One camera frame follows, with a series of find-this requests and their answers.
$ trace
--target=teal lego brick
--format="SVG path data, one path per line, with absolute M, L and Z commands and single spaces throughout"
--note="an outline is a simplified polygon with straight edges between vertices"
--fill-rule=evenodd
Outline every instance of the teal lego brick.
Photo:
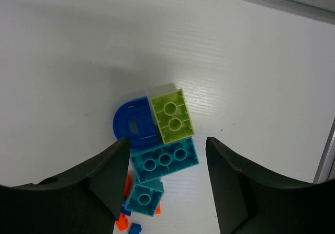
M 137 179 L 144 183 L 199 163 L 191 137 L 130 154 Z
M 194 135 L 182 89 L 150 99 L 164 144 Z
M 126 210 L 153 216 L 163 194 L 163 183 L 159 179 L 142 184 L 136 180 L 126 203 Z

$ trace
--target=orange lego piece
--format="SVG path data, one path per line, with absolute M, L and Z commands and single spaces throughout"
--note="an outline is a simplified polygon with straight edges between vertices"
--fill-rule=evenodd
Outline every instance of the orange lego piece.
M 159 215 L 161 213 L 161 203 L 159 203 L 155 215 Z
M 119 229 L 119 231 L 126 230 L 129 227 L 129 221 L 128 221 L 126 215 L 123 214 L 123 213 L 120 214 L 120 218 L 119 218 L 118 221 L 115 221 L 115 224 L 116 224 L 117 228 Z
M 125 191 L 124 191 L 124 197 L 127 197 L 130 191 L 131 187 L 131 179 L 130 179 L 130 174 L 127 174 L 127 179 L 126 179 L 126 186 L 125 186 Z

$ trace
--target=white table surface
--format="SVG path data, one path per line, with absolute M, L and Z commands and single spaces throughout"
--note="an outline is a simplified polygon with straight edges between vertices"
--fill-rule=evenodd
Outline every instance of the white table surface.
M 122 102 L 174 83 L 200 165 L 162 179 L 162 215 L 131 221 L 218 233 L 206 137 L 312 182 L 335 115 L 334 44 L 333 25 L 241 0 L 0 0 L 0 183 L 98 154 Z

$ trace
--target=small blue lego piece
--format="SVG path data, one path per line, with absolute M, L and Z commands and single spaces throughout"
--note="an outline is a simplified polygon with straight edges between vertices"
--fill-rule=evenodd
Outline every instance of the small blue lego piece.
M 138 132 L 131 130 L 133 121 Z M 117 139 L 130 138 L 132 150 L 148 149 L 159 144 L 147 97 L 133 99 L 120 106 L 113 119 L 113 130 Z
M 127 216 L 131 216 L 131 211 L 130 210 L 126 210 L 125 207 L 126 207 L 126 200 L 124 199 L 122 201 L 121 213 L 123 213 L 123 214 L 125 214 Z
M 139 234 L 142 231 L 142 227 L 140 224 L 133 223 L 130 227 L 129 234 Z
M 126 203 L 126 210 L 153 216 L 163 194 L 163 183 L 159 179 L 142 184 L 136 179 Z
M 130 154 L 140 183 L 169 175 L 199 163 L 192 138 Z

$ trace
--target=metal frame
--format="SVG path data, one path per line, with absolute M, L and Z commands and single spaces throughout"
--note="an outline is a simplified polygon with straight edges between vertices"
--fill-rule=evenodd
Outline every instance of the metal frame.
M 330 133 L 326 142 L 325 149 L 322 153 L 321 160 L 316 171 L 314 183 L 325 182 L 335 160 L 335 119 L 331 126 Z

